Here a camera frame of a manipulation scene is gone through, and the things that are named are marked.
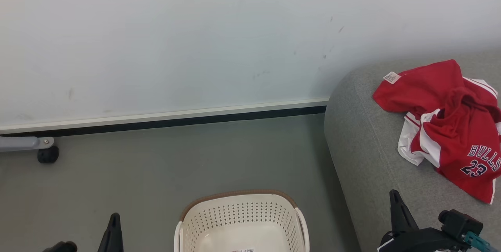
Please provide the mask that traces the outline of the grey metal chair leg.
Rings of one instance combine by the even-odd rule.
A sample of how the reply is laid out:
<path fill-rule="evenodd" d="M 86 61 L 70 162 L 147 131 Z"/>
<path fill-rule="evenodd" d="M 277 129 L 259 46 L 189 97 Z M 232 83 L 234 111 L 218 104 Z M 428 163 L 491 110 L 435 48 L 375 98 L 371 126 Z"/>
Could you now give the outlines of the grey metal chair leg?
<path fill-rule="evenodd" d="M 0 152 L 48 149 L 55 143 L 52 137 L 2 137 Z"/>

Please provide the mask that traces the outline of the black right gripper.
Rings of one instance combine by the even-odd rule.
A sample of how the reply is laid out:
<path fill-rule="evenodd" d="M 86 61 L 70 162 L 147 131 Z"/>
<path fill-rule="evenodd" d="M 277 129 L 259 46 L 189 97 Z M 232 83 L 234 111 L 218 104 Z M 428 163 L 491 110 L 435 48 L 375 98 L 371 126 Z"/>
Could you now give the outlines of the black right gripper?
<path fill-rule="evenodd" d="M 389 192 L 391 227 L 399 234 L 378 247 L 378 252 L 436 252 L 462 250 L 462 242 L 434 228 L 420 229 L 400 193 Z"/>

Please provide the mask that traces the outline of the white and black baseboard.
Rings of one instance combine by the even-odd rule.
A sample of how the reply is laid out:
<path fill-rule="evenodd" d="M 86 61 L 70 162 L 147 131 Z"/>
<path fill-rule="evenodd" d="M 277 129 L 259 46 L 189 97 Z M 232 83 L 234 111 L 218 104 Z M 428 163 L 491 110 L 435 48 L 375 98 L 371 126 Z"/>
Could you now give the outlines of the white and black baseboard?
<path fill-rule="evenodd" d="M 195 109 L 186 111 L 147 113 L 132 116 L 114 116 L 95 119 L 81 119 L 59 122 L 40 122 L 33 124 L 21 124 L 11 126 L 0 126 L 0 135 L 10 135 L 26 132 L 44 132 L 53 130 L 67 130 L 73 128 L 86 128 L 98 126 L 111 126 L 121 124 L 131 124 L 137 122 L 157 122 L 175 119 L 190 119 L 208 116 L 232 115 L 238 113 L 266 112 L 275 110 L 289 110 L 297 108 L 310 108 L 324 106 L 329 102 L 328 97 L 319 97 L 309 100 L 281 101 L 272 103 L 249 104 L 240 106 L 225 106 L 210 109 Z"/>

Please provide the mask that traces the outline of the red white Bulls jersey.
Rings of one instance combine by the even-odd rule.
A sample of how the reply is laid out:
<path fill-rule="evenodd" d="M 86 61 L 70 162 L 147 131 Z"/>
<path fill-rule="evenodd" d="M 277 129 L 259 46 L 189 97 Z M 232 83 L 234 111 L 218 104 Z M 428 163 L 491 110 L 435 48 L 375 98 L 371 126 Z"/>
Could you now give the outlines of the red white Bulls jersey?
<path fill-rule="evenodd" d="M 414 165 L 429 161 L 464 192 L 493 202 L 501 176 L 501 122 L 488 111 L 461 104 L 447 116 L 439 109 L 419 119 L 406 112 L 398 151 Z"/>

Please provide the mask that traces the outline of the black caster wheel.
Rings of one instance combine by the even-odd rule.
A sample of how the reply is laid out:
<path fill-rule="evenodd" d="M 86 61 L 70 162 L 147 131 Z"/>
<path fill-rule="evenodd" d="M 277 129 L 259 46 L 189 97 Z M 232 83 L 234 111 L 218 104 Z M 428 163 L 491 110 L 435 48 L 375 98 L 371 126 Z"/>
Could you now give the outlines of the black caster wheel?
<path fill-rule="evenodd" d="M 37 152 L 37 160 L 41 164 L 53 164 L 58 160 L 59 148 L 52 146 L 46 149 L 39 149 Z"/>

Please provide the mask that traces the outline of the cream perforated laundry basket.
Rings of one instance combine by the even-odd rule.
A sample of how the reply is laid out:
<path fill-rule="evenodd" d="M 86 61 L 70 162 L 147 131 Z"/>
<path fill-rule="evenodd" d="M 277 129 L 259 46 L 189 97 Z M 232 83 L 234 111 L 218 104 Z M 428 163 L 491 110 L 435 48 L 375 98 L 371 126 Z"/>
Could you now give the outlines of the cream perforated laundry basket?
<path fill-rule="evenodd" d="M 199 198 L 181 213 L 173 252 L 310 252 L 296 202 L 279 190 L 240 190 Z"/>

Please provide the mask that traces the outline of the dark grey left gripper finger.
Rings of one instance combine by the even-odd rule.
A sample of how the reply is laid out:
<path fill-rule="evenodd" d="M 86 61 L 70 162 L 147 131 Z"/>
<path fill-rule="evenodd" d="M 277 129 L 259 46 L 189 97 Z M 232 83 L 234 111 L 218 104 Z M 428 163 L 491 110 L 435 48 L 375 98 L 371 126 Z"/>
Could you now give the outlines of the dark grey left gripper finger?
<path fill-rule="evenodd" d="M 110 216 L 98 252 L 124 252 L 121 220 L 117 212 Z"/>

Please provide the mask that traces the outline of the grey fabric sofa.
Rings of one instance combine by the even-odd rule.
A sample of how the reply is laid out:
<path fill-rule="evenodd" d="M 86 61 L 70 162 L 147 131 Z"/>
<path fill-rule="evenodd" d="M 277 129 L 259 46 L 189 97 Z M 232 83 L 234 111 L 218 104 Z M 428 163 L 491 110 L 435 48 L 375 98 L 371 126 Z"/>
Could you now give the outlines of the grey fabric sofa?
<path fill-rule="evenodd" d="M 501 95 L 501 49 L 370 64 L 349 72 L 331 94 L 324 134 L 362 252 L 376 252 L 391 229 L 391 189 L 399 191 L 420 228 L 439 228 L 439 213 L 456 209 L 483 222 L 481 237 L 501 252 L 501 178 L 488 205 L 435 172 L 427 161 L 419 166 L 406 161 L 397 152 L 403 115 L 383 111 L 372 98 L 389 72 L 449 59 L 458 62 L 464 76 L 487 81 Z"/>

